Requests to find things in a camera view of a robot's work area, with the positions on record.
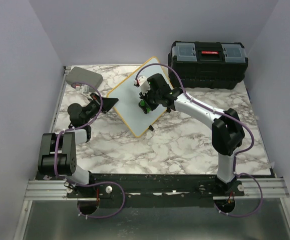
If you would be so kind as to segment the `green whiteboard eraser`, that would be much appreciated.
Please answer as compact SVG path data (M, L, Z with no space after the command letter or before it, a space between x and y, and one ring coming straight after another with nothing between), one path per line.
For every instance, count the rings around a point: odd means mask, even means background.
M151 111L150 107L143 99L140 100L138 106L141 108L141 110L144 112L144 114L148 114Z

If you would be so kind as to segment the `yellow framed whiteboard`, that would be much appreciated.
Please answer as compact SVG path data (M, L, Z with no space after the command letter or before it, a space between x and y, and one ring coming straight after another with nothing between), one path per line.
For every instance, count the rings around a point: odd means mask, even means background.
M134 79L137 73L145 77L150 77L158 73L162 74L165 81L172 87L168 77L168 71L162 66L154 65L140 70L142 67L153 63L159 63L158 58L155 56L148 59L107 93L107 98L118 99L113 109L136 138L139 138L145 133L166 112L166 108L160 105L155 110L145 114L138 106L141 90L139 87L134 86Z

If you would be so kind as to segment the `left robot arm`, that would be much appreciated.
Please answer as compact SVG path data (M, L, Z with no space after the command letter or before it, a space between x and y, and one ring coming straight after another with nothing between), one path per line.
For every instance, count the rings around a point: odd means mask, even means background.
M77 163L76 146L89 142L92 135L90 121L100 113L106 114L118 102L117 98L100 97L91 93L89 103L81 106L78 103L69 105L69 128L56 133L45 133L42 136L38 172L49 177L62 177L79 184L78 191L89 198L96 190L91 173L82 169Z

